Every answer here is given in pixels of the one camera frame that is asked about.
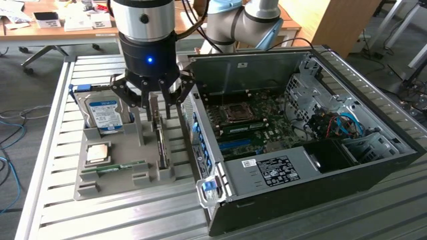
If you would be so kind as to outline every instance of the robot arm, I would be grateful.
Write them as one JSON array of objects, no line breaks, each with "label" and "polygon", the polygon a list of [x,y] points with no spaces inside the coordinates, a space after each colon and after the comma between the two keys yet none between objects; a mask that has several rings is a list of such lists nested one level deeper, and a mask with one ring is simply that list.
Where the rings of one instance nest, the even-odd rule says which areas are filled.
[{"label": "robot arm", "polygon": [[[180,104],[194,84],[176,65],[174,44],[200,27],[208,14],[206,37],[222,52],[233,51],[226,48],[234,41],[265,50],[283,23],[277,2],[252,0],[244,8],[241,0],[206,0],[200,20],[176,34],[173,0],[112,0],[110,5],[108,0],[125,62],[125,73],[110,77],[109,87],[129,107],[145,109],[150,120],[149,92],[161,91],[169,118],[169,107]],[[170,94],[169,88],[177,78],[182,80],[181,85]],[[126,82],[140,90],[140,95],[130,91]]]}]

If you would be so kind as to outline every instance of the wooden cabinet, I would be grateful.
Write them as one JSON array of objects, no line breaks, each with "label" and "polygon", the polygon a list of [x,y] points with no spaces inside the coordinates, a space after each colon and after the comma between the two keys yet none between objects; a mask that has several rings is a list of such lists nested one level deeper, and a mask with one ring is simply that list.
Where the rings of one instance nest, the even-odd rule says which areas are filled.
[{"label": "wooden cabinet", "polygon": [[[292,20],[301,26],[296,37],[313,45],[328,45],[347,57],[381,0],[280,0]],[[293,46],[307,46],[303,40]]]}]

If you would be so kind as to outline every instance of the motherboard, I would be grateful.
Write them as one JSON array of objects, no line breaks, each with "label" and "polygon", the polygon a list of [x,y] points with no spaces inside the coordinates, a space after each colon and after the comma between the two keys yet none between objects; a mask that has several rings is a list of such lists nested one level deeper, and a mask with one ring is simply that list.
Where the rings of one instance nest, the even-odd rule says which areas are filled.
[{"label": "motherboard", "polygon": [[305,140],[284,115],[283,93],[264,89],[209,96],[204,105],[225,161],[292,148]]}]

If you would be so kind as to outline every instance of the white cable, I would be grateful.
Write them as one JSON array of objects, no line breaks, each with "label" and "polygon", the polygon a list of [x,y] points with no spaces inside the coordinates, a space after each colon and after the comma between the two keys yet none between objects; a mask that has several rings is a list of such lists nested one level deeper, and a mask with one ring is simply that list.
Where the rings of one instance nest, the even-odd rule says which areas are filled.
[{"label": "white cable", "polygon": [[13,119],[13,118],[20,117],[21,119],[28,119],[28,120],[30,120],[30,119],[41,119],[41,118],[45,118],[46,116],[49,116],[49,114],[41,115],[41,116],[34,116],[34,117],[26,117],[26,116],[24,116],[24,115],[28,114],[28,113],[29,113],[30,111],[33,111],[33,110],[44,109],[44,108],[49,108],[49,107],[50,107],[50,105],[34,106],[33,108],[28,108],[28,109],[20,111],[18,114],[12,115],[12,116],[2,116],[2,115],[0,114],[0,118],[1,118],[1,119]]}]

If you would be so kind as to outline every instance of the aluminum workbench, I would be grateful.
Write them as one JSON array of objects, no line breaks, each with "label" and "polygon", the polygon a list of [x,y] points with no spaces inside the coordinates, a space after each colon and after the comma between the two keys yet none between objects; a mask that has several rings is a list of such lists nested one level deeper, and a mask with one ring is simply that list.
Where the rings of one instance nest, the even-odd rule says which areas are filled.
[{"label": "aluminum workbench", "polygon": [[[404,130],[427,146],[425,129],[355,70],[336,59],[333,53],[325,55],[337,70],[351,76],[349,80],[372,102],[396,123],[407,125]],[[109,75],[122,73],[124,67],[120,55],[81,56],[62,64],[17,240],[415,240],[427,236],[424,157],[368,191],[229,234],[208,237],[176,110],[172,110],[172,119],[166,121],[172,158],[174,164],[178,163],[176,182],[73,201],[84,123],[77,105],[68,96],[68,86],[108,84]]]}]

